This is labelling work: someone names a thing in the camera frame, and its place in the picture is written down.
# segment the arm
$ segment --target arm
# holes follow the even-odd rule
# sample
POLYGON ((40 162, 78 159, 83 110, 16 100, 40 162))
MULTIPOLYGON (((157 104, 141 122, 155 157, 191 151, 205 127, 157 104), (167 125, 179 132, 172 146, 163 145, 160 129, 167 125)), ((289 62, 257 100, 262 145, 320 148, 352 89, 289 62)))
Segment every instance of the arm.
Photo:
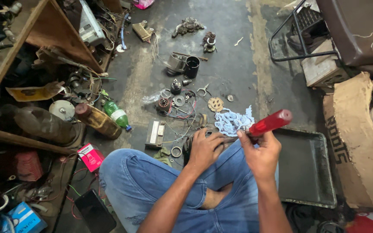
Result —
POLYGON ((165 233, 172 231, 182 205, 195 180, 217 160, 223 151, 223 146, 218 146, 224 141, 223 135, 215 133, 205 138, 206 131, 206 129, 202 129, 194 134, 188 164, 168 191, 153 205, 140 225, 138 233, 165 233))
POLYGON ((246 162, 254 174, 259 189, 259 219, 260 232, 293 233, 284 214, 278 197, 274 173, 281 150, 280 142, 273 133, 267 132, 259 140, 259 148, 254 148, 250 138, 242 132, 237 132, 244 149, 246 162))

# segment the green cloth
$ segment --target green cloth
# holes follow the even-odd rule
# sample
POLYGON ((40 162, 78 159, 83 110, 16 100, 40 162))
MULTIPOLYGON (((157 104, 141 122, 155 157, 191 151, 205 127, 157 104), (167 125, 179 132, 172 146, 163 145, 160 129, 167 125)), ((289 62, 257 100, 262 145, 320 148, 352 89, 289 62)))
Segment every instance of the green cloth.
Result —
POLYGON ((160 149, 158 153, 153 155, 153 158, 158 161, 163 162, 169 167, 172 167, 171 162, 169 162, 169 158, 168 158, 168 156, 170 155, 171 155, 171 152, 166 147, 162 147, 162 149, 160 149))

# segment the screwdriver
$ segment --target screwdriver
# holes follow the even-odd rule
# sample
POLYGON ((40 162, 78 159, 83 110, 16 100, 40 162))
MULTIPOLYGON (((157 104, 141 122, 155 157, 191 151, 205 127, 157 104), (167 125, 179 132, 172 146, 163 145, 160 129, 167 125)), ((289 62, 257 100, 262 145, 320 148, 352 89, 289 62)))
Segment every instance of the screwdriver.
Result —
MULTIPOLYGON (((253 124, 246 132, 249 137, 260 136, 268 131, 272 131, 288 125, 293 119, 293 114, 287 109, 280 109, 277 112, 259 120, 253 124)), ((237 140, 238 137, 225 138, 224 143, 229 143, 237 140)))

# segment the blue rag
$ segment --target blue rag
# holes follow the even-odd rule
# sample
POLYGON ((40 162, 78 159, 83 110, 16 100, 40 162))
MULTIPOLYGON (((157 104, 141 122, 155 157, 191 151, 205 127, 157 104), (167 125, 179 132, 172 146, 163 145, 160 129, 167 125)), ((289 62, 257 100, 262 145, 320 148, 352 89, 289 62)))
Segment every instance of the blue rag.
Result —
POLYGON ((250 127, 254 124, 254 118, 251 115, 251 105, 245 110, 245 115, 232 112, 228 108, 224 108, 223 110, 227 110, 228 112, 215 113, 216 122, 214 123, 215 127, 217 127, 222 134, 235 137, 237 136, 238 129, 243 127, 245 130, 246 127, 250 127))

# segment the heat sink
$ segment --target heat sink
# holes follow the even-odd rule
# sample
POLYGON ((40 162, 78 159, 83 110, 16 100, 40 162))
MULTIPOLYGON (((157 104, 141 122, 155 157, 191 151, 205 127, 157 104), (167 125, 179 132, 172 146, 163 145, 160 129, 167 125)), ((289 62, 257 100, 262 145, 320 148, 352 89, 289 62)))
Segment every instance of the heat sink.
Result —
POLYGON ((132 24, 133 31, 140 37, 142 42, 149 40, 152 36, 153 28, 145 29, 147 23, 146 20, 143 20, 138 24, 132 24))

